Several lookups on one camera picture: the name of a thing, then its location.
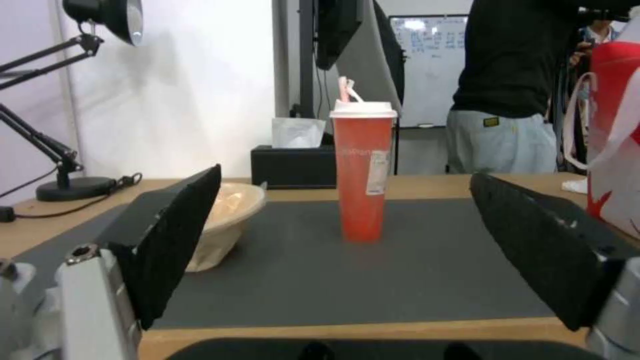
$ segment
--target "black shirt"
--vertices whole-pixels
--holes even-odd
[[[640,0],[475,0],[454,110],[509,118],[547,112],[553,79],[578,28],[578,8],[629,9]]]

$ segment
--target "wooden table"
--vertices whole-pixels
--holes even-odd
[[[563,192],[563,181],[579,179],[571,174],[552,176],[500,176],[521,186],[570,199],[581,206],[586,196]],[[393,177],[387,198],[460,199],[469,198],[469,176]],[[88,209],[60,218],[18,220],[0,224],[0,258],[11,258],[48,239],[75,227],[120,204],[132,201],[142,192],[162,188],[175,180],[145,180]],[[269,192],[270,201],[337,200],[335,190],[279,190]],[[86,202],[43,203],[29,200],[15,209],[21,214],[55,213]],[[556,318],[480,320],[439,323],[394,323],[379,325],[338,325],[295,328],[184,329],[147,332],[140,344],[141,359],[164,359],[170,354],[201,340],[211,338],[356,338],[356,339],[454,339],[454,340],[552,340],[584,346],[586,331],[577,333],[564,328]]]

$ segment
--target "bowl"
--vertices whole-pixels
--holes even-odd
[[[245,222],[265,205],[264,189],[223,183],[186,271],[201,272],[220,264],[240,239]]]

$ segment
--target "cup label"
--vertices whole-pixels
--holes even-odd
[[[391,156],[388,151],[372,151],[369,163],[369,179],[367,180],[367,195],[384,195],[387,189],[389,163]]]

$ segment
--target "white lid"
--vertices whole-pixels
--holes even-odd
[[[333,119],[395,119],[398,117],[398,113],[391,107],[391,102],[343,102],[336,100],[335,107],[329,116]]]

